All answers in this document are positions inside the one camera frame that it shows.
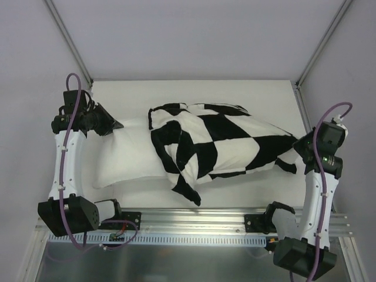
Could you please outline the white pillow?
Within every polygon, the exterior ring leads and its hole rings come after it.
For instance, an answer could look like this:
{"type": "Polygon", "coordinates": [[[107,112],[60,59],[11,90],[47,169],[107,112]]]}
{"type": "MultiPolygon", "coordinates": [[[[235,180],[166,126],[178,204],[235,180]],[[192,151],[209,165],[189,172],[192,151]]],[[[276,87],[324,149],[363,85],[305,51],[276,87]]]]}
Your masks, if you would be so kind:
{"type": "Polygon", "coordinates": [[[93,186],[96,189],[139,179],[166,179],[152,144],[146,117],[123,119],[120,129],[102,138],[93,186]]]}

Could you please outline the black white checkered pillowcase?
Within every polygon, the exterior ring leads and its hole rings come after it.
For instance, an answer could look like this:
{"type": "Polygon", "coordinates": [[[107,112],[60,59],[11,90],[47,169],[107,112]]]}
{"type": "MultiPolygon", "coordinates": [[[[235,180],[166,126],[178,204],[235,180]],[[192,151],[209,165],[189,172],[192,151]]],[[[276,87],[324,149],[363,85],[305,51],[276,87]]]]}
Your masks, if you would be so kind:
{"type": "Polygon", "coordinates": [[[297,138],[239,105],[168,103],[148,111],[150,138],[172,191],[199,206],[195,187],[218,178],[281,170],[296,174],[297,138]]]}

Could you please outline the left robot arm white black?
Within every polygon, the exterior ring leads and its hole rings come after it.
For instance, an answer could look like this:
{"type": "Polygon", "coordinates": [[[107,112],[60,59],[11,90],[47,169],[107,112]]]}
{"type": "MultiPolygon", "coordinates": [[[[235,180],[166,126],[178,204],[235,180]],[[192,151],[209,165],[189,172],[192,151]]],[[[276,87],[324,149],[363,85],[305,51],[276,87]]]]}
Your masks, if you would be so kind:
{"type": "Polygon", "coordinates": [[[82,151],[88,132],[109,136],[124,126],[91,98],[86,90],[67,90],[64,104],[51,123],[56,143],[55,175],[47,201],[38,214],[56,237],[121,226],[123,216],[115,199],[92,202],[82,187],[82,151]]]}

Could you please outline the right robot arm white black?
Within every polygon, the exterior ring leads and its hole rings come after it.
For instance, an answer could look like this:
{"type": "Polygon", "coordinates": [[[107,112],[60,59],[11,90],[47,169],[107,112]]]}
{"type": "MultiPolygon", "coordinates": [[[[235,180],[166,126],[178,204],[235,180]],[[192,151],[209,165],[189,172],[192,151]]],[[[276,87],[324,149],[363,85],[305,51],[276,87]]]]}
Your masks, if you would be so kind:
{"type": "Polygon", "coordinates": [[[315,281],[331,270],[337,255],[330,252],[329,223],[334,193],[343,170],[335,156],[347,137],[342,123],[323,122],[293,145],[305,164],[305,199],[296,219],[292,207],[272,202],[263,214],[265,233],[275,232],[278,242],[273,263],[290,274],[315,281]]]}

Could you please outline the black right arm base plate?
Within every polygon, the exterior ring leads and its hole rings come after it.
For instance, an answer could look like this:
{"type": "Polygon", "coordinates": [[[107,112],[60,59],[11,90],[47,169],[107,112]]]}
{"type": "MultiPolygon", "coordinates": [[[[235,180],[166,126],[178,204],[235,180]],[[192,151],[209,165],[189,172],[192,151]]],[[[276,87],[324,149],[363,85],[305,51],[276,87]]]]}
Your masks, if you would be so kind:
{"type": "Polygon", "coordinates": [[[244,226],[246,233],[276,233],[276,227],[271,221],[271,217],[266,214],[245,214],[244,226]]]}

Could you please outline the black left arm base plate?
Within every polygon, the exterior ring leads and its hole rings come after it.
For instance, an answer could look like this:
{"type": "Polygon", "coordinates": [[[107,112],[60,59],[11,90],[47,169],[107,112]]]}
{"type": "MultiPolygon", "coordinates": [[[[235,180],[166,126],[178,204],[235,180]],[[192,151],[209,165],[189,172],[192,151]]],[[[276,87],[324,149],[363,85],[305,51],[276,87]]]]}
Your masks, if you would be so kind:
{"type": "Polygon", "coordinates": [[[128,231],[140,229],[142,213],[139,211],[122,211],[121,214],[105,220],[99,226],[100,230],[128,231]]]}

